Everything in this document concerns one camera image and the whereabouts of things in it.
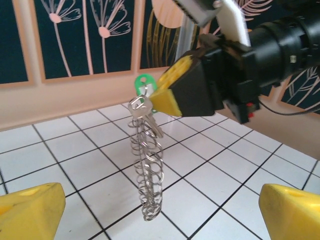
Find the framed picture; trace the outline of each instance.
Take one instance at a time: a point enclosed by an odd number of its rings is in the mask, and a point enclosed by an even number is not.
[[[18,0],[5,0],[0,8],[0,88],[34,83]]]
[[[172,0],[145,0],[138,72],[165,70],[175,62],[183,16]],[[191,49],[197,47],[199,33],[203,30],[195,27]]]
[[[320,78],[317,68],[309,68],[287,79],[277,102],[297,112],[320,106]],[[310,114],[320,117],[320,110]]]
[[[30,0],[44,83],[130,74],[134,0]]]

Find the yellow foam block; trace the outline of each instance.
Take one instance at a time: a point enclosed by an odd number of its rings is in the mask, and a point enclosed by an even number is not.
[[[191,56],[184,56],[180,58],[174,65],[172,65],[157,81],[159,89],[167,89],[178,80],[192,64]]]
[[[171,116],[182,116],[171,89],[158,89],[149,99],[153,104],[154,110]]]
[[[320,240],[320,195],[265,184],[259,207],[271,240]]]
[[[65,205],[60,183],[0,196],[0,240],[53,240]]]
[[[182,113],[169,87],[178,80],[192,64],[191,56],[180,58],[157,81],[157,90],[149,97],[153,109],[171,116],[181,117]]]

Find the white tile floor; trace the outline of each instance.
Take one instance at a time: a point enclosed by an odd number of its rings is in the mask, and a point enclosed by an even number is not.
[[[156,113],[166,133],[162,213],[144,222],[123,105],[0,132],[0,195],[62,184],[56,240],[269,240],[263,184],[320,194],[320,163],[216,114]]]

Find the green key tag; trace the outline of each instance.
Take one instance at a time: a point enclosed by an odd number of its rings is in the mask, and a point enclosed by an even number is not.
[[[145,95],[146,97],[149,97],[158,88],[154,77],[147,73],[141,74],[135,79],[134,87],[137,96]]]

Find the screw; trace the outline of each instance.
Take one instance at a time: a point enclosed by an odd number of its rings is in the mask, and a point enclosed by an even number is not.
[[[222,6],[221,0],[215,0],[215,1],[213,2],[213,7],[214,7],[215,9],[218,9],[218,8],[220,8],[221,6]]]
[[[290,56],[290,63],[295,64],[297,62],[297,56],[296,55],[291,55]]]

